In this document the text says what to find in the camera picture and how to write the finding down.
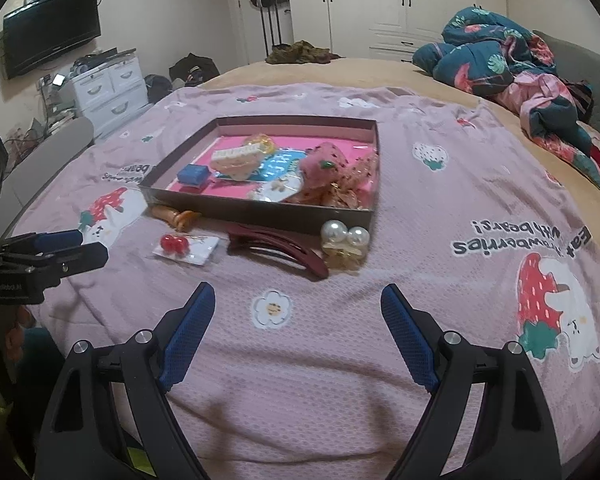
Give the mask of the pink book in tray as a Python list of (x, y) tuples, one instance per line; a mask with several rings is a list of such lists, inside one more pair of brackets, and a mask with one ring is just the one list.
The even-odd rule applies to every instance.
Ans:
[[(166, 186), (169, 191), (187, 193), (189, 195), (239, 198), (240, 200), (249, 200), (248, 193), (258, 184), (272, 181), (287, 172), (296, 172), (300, 174), (300, 160), (314, 150), (319, 151), (340, 151), (348, 160), (354, 162), (355, 159), (363, 157), (368, 153), (375, 152), (378, 155), (376, 144), (373, 141), (355, 141), (352, 139), (321, 138), (320, 136), (270, 136), (277, 145), (277, 151), (271, 156), (265, 156), (260, 167), (250, 176), (248, 180), (236, 181), (227, 179), (222, 174), (212, 170), (209, 166), (211, 155), (216, 150), (225, 150), (226, 148), (237, 148), (242, 146), (245, 138), (248, 136), (220, 136), (211, 143), (207, 151), (203, 152), (190, 164), (208, 166), (211, 172), (209, 180), (200, 188), (182, 185), (178, 183), (175, 177)], [(178, 165), (178, 172), (188, 164)], [(378, 166), (372, 180), (368, 182), (360, 193), (362, 198), (362, 207), (365, 209), (370, 206), (373, 198), (374, 186), (377, 180)]]

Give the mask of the pink bear print blanket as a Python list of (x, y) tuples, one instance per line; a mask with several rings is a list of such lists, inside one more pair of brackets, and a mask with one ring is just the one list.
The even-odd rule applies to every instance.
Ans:
[[(360, 270), (314, 282), (261, 256), (186, 266), (152, 254), (166, 227), (112, 173), (156, 166), (213, 118), (260, 115), (376, 122), (379, 200)], [(322, 84), (180, 90), (72, 162), (17, 224), (72, 228), (109, 260), (47, 292), (38, 318), (61, 349), (118, 344), (213, 286), (213, 320), (169, 396), (212, 478), (388, 474), (428, 401), (381, 316), (388, 284), (474, 344), (522, 343), (562, 460), (600, 432), (600, 239), (485, 106)]]

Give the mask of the floral teal pink quilt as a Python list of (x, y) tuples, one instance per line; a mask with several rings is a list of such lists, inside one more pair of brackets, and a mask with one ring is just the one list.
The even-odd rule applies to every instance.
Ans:
[(531, 142), (600, 188), (600, 148), (581, 126), (577, 100), (540, 36), (504, 15), (468, 6), (441, 37), (418, 48), (412, 63), (442, 84), (504, 106)]

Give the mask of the white plastic drawer cabinet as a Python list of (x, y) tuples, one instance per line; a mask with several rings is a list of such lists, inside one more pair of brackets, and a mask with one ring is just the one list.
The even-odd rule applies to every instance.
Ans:
[(59, 96), (61, 102), (73, 105), (76, 116), (92, 124), (95, 138), (114, 132), (149, 105), (134, 49), (68, 79)]

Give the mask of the large pearl hair clip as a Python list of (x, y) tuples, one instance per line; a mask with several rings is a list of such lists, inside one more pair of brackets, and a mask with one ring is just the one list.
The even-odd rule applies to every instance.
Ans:
[(329, 220), (321, 227), (321, 251), (329, 269), (355, 272), (369, 250), (370, 232), (362, 226), (348, 228), (339, 220)]

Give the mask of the olive clothes on bed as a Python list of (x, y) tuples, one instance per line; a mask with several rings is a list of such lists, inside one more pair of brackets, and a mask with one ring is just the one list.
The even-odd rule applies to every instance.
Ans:
[(314, 47), (307, 41), (300, 40), (293, 44), (276, 44), (265, 62), (279, 64), (329, 64), (338, 60), (340, 55), (325, 48)]

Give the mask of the yellow hoop earrings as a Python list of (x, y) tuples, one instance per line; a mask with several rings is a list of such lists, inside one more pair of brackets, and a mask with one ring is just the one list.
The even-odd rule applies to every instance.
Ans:
[(264, 133), (257, 133), (253, 136), (248, 136), (242, 142), (245, 146), (255, 146), (265, 156), (271, 156), (277, 151), (277, 145), (274, 140)]

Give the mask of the dark shallow cardboard tray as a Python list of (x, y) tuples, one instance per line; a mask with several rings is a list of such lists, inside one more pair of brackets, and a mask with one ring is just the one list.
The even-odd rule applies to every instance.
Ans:
[[(178, 180), (185, 167), (209, 169), (214, 154), (235, 151), (260, 134), (273, 142), (275, 152), (262, 160), (249, 179), (236, 181), (212, 169), (200, 185)], [(317, 234), (328, 220), (370, 228), (379, 190), (378, 170), (360, 187), (353, 208), (298, 202), (303, 186), (299, 162), (324, 142), (334, 144), (349, 165), (367, 154), (380, 153), (373, 120), (308, 115), (219, 117), (191, 133), (158, 162), (140, 182), (140, 190), (149, 205), (188, 209), (214, 220), (310, 235)]]

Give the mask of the small blue jewelry box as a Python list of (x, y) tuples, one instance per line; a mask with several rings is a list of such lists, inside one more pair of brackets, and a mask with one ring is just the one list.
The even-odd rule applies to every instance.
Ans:
[(188, 164), (178, 172), (176, 178), (182, 185), (200, 188), (209, 180), (210, 176), (211, 172), (208, 166)]

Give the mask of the cream white hair claw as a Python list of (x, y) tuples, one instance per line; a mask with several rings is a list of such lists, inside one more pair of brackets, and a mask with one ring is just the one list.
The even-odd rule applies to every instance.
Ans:
[(265, 152), (260, 143), (247, 144), (214, 151), (209, 166), (227, 179), (245, 181), (260, 167), (263, 159)]

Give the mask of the beige dotted mesh bow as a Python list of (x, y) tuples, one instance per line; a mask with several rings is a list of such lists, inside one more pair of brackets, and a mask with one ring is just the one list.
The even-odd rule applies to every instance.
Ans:
[(303, 188), (288, 203), (360, 209), (362, 188), (372, 180), (379, 158), (375, 152), (348, 160), (340, 151), (314, 150), (300, 160)]

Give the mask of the white petal earrings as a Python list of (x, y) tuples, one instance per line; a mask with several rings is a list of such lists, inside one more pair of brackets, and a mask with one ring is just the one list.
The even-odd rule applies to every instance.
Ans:
[(258, 184), (247, 197), (256, 202), (280, 203), (297, 195), (303, 188), (303, 179), (296, 172), (287, 172), (268, 182)]

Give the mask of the black wall television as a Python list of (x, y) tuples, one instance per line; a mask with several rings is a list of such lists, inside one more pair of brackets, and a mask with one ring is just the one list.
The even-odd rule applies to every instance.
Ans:
[(36, 0), (3, 18), (7, 79), (29, 73), (99, 37), (98, 0)]

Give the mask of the dark red hair clip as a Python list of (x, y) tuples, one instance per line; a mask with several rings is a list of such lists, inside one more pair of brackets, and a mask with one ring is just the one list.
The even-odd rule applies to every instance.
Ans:
[(291, 261), (299, 263), (318, 280), (326, 280), (329, 277), (329, 270), (324, 260), (314, 250), (292, 237), (269, 228), (243, 226), (242, 224), (231, 224), (227, 228), (227, 234), (230, 241), (228, 249), (233, 252), (253, 249), (268, 250), (289, 257)]

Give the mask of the white wardrobe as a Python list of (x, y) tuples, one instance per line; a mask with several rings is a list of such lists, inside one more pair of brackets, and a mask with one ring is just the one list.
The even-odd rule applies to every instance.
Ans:
[(507, 12), (506, 0), (290, 0), (290, 13), (294, 40), (344, 58), (407, 62), (471, 6)]

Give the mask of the dark bag on floor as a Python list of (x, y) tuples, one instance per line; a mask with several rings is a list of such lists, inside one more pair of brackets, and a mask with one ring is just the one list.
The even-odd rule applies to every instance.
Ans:
[(179, 80), (184, 87), (197, 87), (217, 76), (220, 71), (212, 58), (189, 53), (169, 68), (169, 76), (145, 77), (148, 102), (156, 104), (176, 88)]

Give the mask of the red cherry earrings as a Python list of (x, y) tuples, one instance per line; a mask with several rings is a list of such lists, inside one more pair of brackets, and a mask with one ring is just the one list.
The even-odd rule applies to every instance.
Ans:
[(219, 237), (183, 234), (164, 234), (152, 253), (163, 259), (204, 266), (219, 245)]

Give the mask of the orange beige hair claw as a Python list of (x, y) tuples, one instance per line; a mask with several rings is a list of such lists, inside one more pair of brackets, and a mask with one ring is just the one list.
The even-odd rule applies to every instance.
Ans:
[(191, 210), (178, 210), (166, 205), (156, 205), (149, 208), (151, 217), (166, 222), (168, 226), (179, 233), (190, 232), (200, 213)]

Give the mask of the grey chair back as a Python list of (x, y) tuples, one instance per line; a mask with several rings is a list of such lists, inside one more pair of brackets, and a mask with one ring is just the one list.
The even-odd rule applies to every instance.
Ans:
[(14, 226), (32, 200), (73, 159), (94, 142), (94, 127), (76, 118), (42, 142), (5, 178), (0, 196), (0, 238)]

